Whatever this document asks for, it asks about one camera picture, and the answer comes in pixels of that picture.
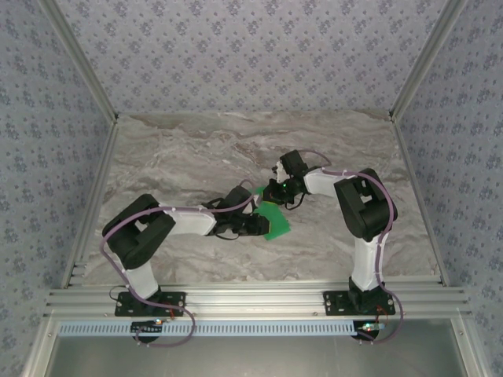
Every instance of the patterned wallpaper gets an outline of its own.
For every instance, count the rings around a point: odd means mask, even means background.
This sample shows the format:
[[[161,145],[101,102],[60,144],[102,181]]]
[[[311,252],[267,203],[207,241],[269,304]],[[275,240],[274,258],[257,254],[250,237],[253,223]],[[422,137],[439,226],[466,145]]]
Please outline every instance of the patterned wallpaper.
[[[471,0],[401,124],[453,284],[503,376],[503,4]]]
[[[20,374],[61,282],[108,124],[36,0],[2,0],[0,32],[4,377]]]
[[[117,112],[389,109],[445,0],[58,0]]]

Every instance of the gray marble table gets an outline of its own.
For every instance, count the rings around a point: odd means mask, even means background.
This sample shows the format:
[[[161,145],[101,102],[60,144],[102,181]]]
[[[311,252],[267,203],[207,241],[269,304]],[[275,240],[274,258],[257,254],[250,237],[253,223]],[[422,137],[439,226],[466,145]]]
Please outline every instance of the gray marble table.
[[[97,245],[101,229],[142,193],[167,205],[197,205],[243,178],[265,185],[279,156],[294,148],[324,152],[334,169],[373,168],[398,208],[384,249],[384,275],[438,272],[391,123],[361,112],[130,115],[119,133],[105,198],[88,245],[85,284],[121,283]],[[317,156],[305,155],[310,164]],[[285,211],[292,231],[275,240],[168,237],[152,259],[159,282],[345,279],[353,237],[336,200],[307,196]]]

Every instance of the purple cable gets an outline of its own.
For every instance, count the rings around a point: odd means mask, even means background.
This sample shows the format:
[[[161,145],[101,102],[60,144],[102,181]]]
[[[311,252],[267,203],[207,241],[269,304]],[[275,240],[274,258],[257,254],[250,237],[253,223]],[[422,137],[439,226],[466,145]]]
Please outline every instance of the purple cable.
[[[252,187],[255,187],[253,183],[248,180],[244,179],[241,181],[240,185],[244,184],[245,182],[250,183]],[[190,317],[190,320],[192,321],[192,327],[190,328],[190,333],[183,338],[182,340],[175,342],[175,343],[170,343],[170,344],[148,344],[146,345],[147,347],[152,347],[152,348],[171,348],[171,347],[176,347],[176,346],[181,346],[182,344],[187,343],[193,336],[194,331],[196,330],[196,318],[194,318],[194,315],[188,311],[186,308],[183,306],[178,306],[178,305],[169,305],[169,304],[159,304],[157,302],[151,302],[148,300],[145,300],[144,298],[140,297],[140,295],[130,286],[129,280],[127,279],[127,276],[123,273],[122,269],[115,263],[115,261],[112,259],[110,255],[105,251],[105,244],[106,242],[110,239],[111,236],[113,236],[119,229],[121,229],[123,226],[126,224],[129,224],[132,221],[137,220],[138,218],[142,216],[146,216],[148,214],[154,214],[156,212],[161,212],[161,211],[174,211],[174,210],[184,210],[184,211],[189,211],[189,212],[204,212],[204,213],[222,213],[222,212],[230,212],[232,210],[237,210],[239,208],[245,207],[248,203],[250,203],[253,200],[253,194],[250,195],[248,199],[246,199],[243,203],[237,204],[236,206],[229,207],[229,208],[222,208],[219,210],[208,210],[206,208],[194,208],[194,207],[157,207],[157,208],[151,208],[149,210],[143,210],[141,212],[138,212],[137,214],[133,214],[129,218],[126,218],[125,220],[122,220],[119,224],[114,226],[110,231],[103,237],[103,240],[100,242],[100,252],[101,254],[110,262],[114,270],[119,274],[121,279],[124,281],[126,284],[126,288],[129,290],[129,292],[133,295],[134,298],[136,298],[139,302],[143,302],[146,305],[149,306],[155,306],[157,308],[163,308],[163,309],[172,309],[172,310],[181,310],[184,313],[187,313],[187,315]],[[138,342],[138,345],[141,345],[141,343],[138,339],[139,332],[136,334],[135,339]]]
[[[330,161],[330,159],[327,156],[325,156],[323,153],[318,152],[314,149],[297,149],[297,152],[314,153],[315,155],[320,156],[322,159],[324,159],[327,162],[327,164],[323,165],[322,167],[330,167],[332,165],[332,161]]]
[[[334,175],[336,177],[344,177],[344,176],[349,177],[351,175],[355,175],[357,177],[362,177],[364,179],[367,179],[367,180],[371,181],[375,186],[377,186],[379,188],[379,190],[384,194],[384,197],[386,198],[387,205],[389,206],[390,218],[387,221],[386,228],[384,228],[383,232],[379,235],[379,238],[377,239],[376,264],[375,264],[374,268],[375,268],[375,272],[376,272],[377,283],[379,284],[381,289],[383,291],[385,291],[386,293],[388,293],[389,295],[391,295],[391,297],[393,297],[395,299],[396,303],[398,304],[398,307],[400,309],[400,321],[398,322],[398,327],[388,337],[381,339],[381,340],[375,340],[372,336],[366,334],[365,332],[357,331],[357,333],[361,336],[365,336],[366,338],[372,340],[376,344],[381,344],[381,343],[387,342],[388,340],[392,340],[398,334],[400,329],[402,328],[403,307],[402,307],[402,303],[398,299],[398,296],[394,292],[390,291],[389,289],[387,289],[384,286],[383,281],[380,278],[380,272],[379,272],[379,261],[380,261],[380,255],[382,253],[382,249],[381,249],[380,245],[381,245],[381,242],[383,241],[383,238],[391,230],[391,226],[393,225],[393,217],[395,216],[395,211],[393,209],[393,202],[391,201],[390,194],[387,192],[386,188],[377,179],[369,176],[368,174],[360,173],[360,172],[356,172],[356,171],[326,171],[323,168],[321,168],[321,171],[325,174]]]

